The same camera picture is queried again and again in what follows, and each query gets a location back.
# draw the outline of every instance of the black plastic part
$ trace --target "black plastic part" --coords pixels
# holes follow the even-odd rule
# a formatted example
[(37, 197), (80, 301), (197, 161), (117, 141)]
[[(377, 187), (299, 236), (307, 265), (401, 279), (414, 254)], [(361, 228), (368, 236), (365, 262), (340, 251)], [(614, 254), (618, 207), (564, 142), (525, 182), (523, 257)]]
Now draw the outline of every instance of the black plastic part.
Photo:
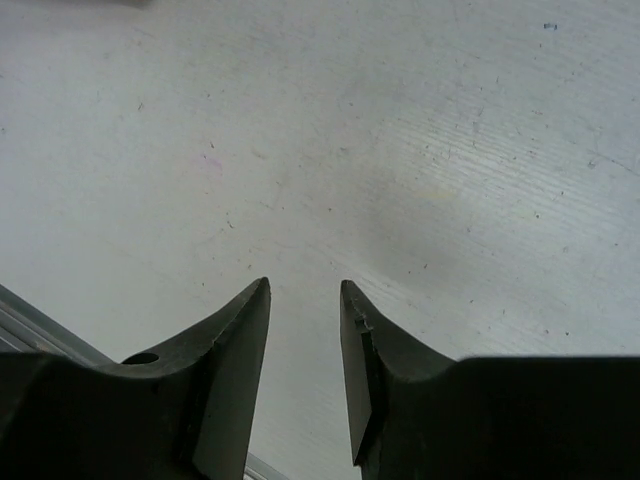
[(342, 284), (353, 460), (365, 480), (640, 478), (638, 358), (448, 359)]
[(258, 280), (123, 364), (0, 354), (2, 478), (242, 479), (269, 308)]

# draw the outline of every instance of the round hole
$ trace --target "round hole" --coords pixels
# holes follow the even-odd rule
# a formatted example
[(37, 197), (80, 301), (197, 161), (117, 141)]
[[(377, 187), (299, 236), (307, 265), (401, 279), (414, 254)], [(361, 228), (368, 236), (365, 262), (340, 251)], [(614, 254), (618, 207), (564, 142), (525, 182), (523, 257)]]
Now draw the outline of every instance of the round hole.
[(144, 365), (146, 363), (153, 363), (155, 362), (158, 357), (155, 353), (151, 353), (151, 352), (142, 352), (142, 353), (136, 353), (135, 355), (127, 358), (124, 362), (122, 362), (123, 365)]

